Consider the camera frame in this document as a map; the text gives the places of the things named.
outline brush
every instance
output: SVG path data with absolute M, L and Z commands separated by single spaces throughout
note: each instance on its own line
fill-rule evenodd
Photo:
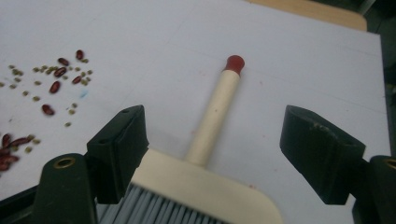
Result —
M 100 223 L 283 223 L 267 196 L 205 169 L 244 65 L 228 58 L 185 160 L 150 148 L 124 198 L 97 204 Z

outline seed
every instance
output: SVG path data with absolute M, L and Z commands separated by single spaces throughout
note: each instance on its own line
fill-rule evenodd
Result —
M 32 149 L 33 149 L 32 147 L 27 147 L 27 148 L 25 149 L 25 152 L 26 152 L 26 153 L 30 153 L 30 152 L 32 151 Z
M 11 134 L 6 133 L 3 138 L 2 138 L 2 147 L 6 148 L 9 146 L 9 143 L 11 142 Z
M 82 51 L 81 49 L 79 49 L 77 52 L 76 52 L 76 58 L 78 59 L 78 60 L 82 60 L 83 58 L 84 58 L 84 51 Z
M 16 140 L 12 141 L 9 145 L 10 145 L 11 147 L 17 147 L 17 146 L 19 146 L 19 145 L 23 145 L 23 144 L 26 144 L 26 143 L 30 143 L 30 141 L 31 141 L 31 139 L 29 139 L 29 138 L 27 138 L 27 137 L 22 137 L 22 138 L 18 138 L 18 139 L 16 139 Z
M 34 134 L 29 134 L 29 135 L 27 135 L 27 139 L 32 141 L 33 139 L 35 139 L 35 135 Z
M 67 61 L 67 60 L 64 59 L 64 58 L 58 59 L 58 63 L 61 63 L 61 64 L 63 64 L 64 66 L 69 66 L 69 61 Z
M 58 68 L 55 73 L 53 74 L 56 77 L 61 77 L 66 73 L 67 69 L 65 67 Z
M 72 83 L 73 83 L 73 84 L 78 84 L 80 81 L 81 81 L 81 77 L 78 76 L 78 77 L 75 77 L 75 78 L 73 79 Z
M 43 110 L 44 114 L 46 115 L 54 115 L 55 111 L 50 107 L 50 105 L 42 105 L 41 109 Z
M 49 88 L 49 93 L 56 93 L 58 92 L 59 88 L 61 88 L 61 82 L 55 81 L 52 86 Z
M 38 96 L 33 97 L 33 101 L 34 101 L 34 102 L 37 102 L 37 101 L 39 101 L 39 100 L 40 100 L 40 97 L 38 97 Z
M 35 145 L 38 145 L 38 144 L 41 143 L 41 140 L 35 138 L 35 139 L 32 140 L 32 143 L 35 144 Z

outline bolt hole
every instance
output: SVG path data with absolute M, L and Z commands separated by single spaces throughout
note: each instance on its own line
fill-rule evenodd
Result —
M 390 167 L 396 170 L 396 160 L 388 159 L 385 160 L 385 163 Z
M 56 161 L 53 166 L 56 169 L 63 169 L 67 168 L 69 166 L 72 166 L 76 162 L 76 159 L 73 157 L 66 157 L 66 158 L 61 158 L 60 160 Z

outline bean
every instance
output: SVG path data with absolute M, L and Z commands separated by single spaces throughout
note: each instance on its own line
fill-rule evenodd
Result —
M 9 165 L 7 163 L 0 164 L 0 171 L 8 170 Z
M 53 93 L 56 93 L 56 92 L 58 92 L 59 88 L 61 88 L 61 82 L 55 81 L 55 82 L 52 84 L 52 86 L 50 86 L 49 92 L 52 93 L 52 94 L 53 94 Z
M 6 133 L 2 139 L 2 147 L 8 147 L 11 142 L 11 134 Z
M 0 148 L 0 156 L 4 156 L 4 155 L 9 155 L 9 149 L 8 148 Z
M 75 77 L 72 81 L 73 84 L 78 84 L 81 81 L 81 76 Z
M 25 152 L 26 152 L 26 153 L 30 153 L 30 152 L 32 151 L 32 149 L 33 149 L 32 147 L 27 147 L 27 148 L 25 149 Z
M 18 138 L 18 139 L 16 139 L 16 140 L 12 141 L 9 145 L 10 145 L 11 147 L 17 147 L 17 146 L 19 146 L 19 145 L 23 145 L 23 144 L 26 144 L 26 143 L 30 143 L 30 141 L 31 141 L 31 139 L 29 139 L 29 138 L 27 138 L 27 137 L 22 137 L 22 138 Z
M 33 101 L 34 101 L 34 102 L 40 101 L 40 97 L 39 97 L 39 96 L 33 97 Z
M 67 69 L 65 67 L 58 68 L 53 74 L 56 77 L 61 77 L 66 73 Z
M 14 161 L 18 161 L 19 159 L 20 159 L 20 158 L 17 157 L 17 156 L 8 155 L 8 156 L 1 157 L 1 158 L 0 158 L 0 163 L 1 163 L 1 164 L 3 164 L 3 163 L 8 163 L 8 164 L 10 164 L 10 163 L 12 163 L 12 162 L 14 162 Z
M 27 138 L 32 141 L 33 139 L 35 139 L 35 135 L 29 134 L 29 135 L 27 135 Z
M 50 107 L 50 105 L 42 105 L 41 109 L 43 110 L 44 114 L 46 115 L 54 115 L 55 111 Z
M 69 61 L 67 61 L 67 60 L 64 59 L 64 58 L 58 59 L 58 63 L 61 63 L 61 64 L 63 64 L 64 66 L 69 66 Z
M 82 59 L 84 58 L 84 51 L 82 51 L 81 49 L 79 49 L 79 50 L 76 52 L 76 58 L 77 58 L 78 60 L 82 60 Z
M 32 140 L 32 143 L 35 144 L 35 145 L 38 145 L 38 144 L 41 143 L 41 140 L 35 138 L 35 139 Z

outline brush bristles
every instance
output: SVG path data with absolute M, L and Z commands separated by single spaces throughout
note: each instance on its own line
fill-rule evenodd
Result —
M 130 185 L 118 204 L 97 204 L 99 223 L 223 223 L 138 186 Z

